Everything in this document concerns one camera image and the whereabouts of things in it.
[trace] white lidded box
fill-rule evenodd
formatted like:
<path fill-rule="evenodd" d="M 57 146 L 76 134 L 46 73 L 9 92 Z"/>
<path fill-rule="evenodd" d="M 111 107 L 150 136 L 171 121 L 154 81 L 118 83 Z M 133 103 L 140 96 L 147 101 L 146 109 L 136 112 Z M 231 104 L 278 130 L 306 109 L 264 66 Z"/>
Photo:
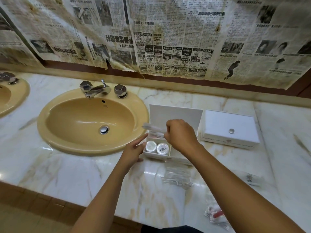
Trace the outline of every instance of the white lidded box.
<path fill-rule="evenodd" d="M 161 128 L 162 130 L 166 130 L 166 122 L 168 120 L 183 119 L 185 122 L 189 123 L 189 125 L 193 127 L 194 131 L 197 134 L 203 110 L 152 104 L 149 105 L 149 108 L 150 123 L 153 126 Z M 166 143 L 169 145 L 168 155 L 151 153 L 147 152 L 146 149 L 144 149 L 143 153 L 146 157 L 159 160 L 171 160 L 178 163 L 192 165 L 189 160 L 187 160 L 179 151 L 175 150 L 164 138 L 159 138 L 152 134 L 149 134 L 146 140 L 147 142 L 154 141 L 156 144 Z"/>
<path fill-rule="evenodd" d="M 251 149 L 260 143 L 254 117 L 205 110 L 201 139 Z"/>

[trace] oval sink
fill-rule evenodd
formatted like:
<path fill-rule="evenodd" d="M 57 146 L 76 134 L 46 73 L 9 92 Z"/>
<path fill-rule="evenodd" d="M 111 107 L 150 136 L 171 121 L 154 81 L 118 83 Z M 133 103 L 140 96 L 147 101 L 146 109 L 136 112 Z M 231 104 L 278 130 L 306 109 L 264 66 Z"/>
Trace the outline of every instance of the oval sink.
<path fill-rule="evenodd" d="M 124 99 L 114 93 L 88 99 L 75 89 L 50 101 L 41 111 L 37 127 L 52 147 L 93 156 L 121 150 L 145 133 L 142 124 L 147 121 L 144 102 L 131 92 Z"/>
<path fill-rule="evenodd" d="M 0 82 L 0 118 L 16 109 L 27 98 L 29 91 L 28 82 L 21 78 L 14 85 Z"/>

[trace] person's right hand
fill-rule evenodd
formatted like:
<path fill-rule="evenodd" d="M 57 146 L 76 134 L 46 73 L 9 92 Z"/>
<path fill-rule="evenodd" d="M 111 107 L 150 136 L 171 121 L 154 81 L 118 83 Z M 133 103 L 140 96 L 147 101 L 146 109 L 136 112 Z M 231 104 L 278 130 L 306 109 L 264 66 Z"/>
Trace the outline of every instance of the person's right hand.
<path fill-rule="evenodd" d="M 193 150 L 200 144 L 196 138 L 196 134 L 188 123 L 182 119 L 174 119 L 166 122 L 167 132 L 164 138 L 173 146 L 174 149 L 183 155 L 188 150 Z"/>

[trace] sink drain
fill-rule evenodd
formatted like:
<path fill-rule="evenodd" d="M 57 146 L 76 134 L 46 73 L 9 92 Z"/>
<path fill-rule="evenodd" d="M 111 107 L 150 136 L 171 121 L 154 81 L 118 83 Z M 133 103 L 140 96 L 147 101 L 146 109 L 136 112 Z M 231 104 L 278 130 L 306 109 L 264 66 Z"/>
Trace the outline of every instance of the sink drain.
<path fill-rule="evenodd" d="M 109 132 L 109 127 L 107 126 L 102 126 L 100 129 L 99 129 L 99 133 L 102 134 L 102 135 L 105 135 Z"/>

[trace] marble countertop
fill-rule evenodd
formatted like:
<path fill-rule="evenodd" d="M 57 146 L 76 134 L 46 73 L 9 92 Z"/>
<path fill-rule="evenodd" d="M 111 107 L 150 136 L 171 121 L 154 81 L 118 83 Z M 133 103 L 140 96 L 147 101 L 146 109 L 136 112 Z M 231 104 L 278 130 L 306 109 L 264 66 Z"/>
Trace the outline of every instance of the marble countertop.
<path fill-rule="evenodd" d="M 0 118 L 0 180 L 87 206 L 121 152 L 82 157 L 52 149 L 37 132 L 37 117 L 50 100 L 78 88 L 81 80 L 17 75 L 29 82 L 31 91 L 18 109 Z M 254 116 L 261 141 L 254 150 L 202 144 L 229 169 L 262 176 L 264 185 L 256 190 L 311 232 L 311 109 L 135 86 L 127 89 L 148 108 L 152 103 Z M 203 232 L 226 232 L 204 216 L 208 188 L 194 167 L 189 170 L 194 185 L 184 190 L 162 182 L 163 163 L 146 158 L 134 165 L 123 181 L 115 215 L 158 228 L 189 225 Z"/>

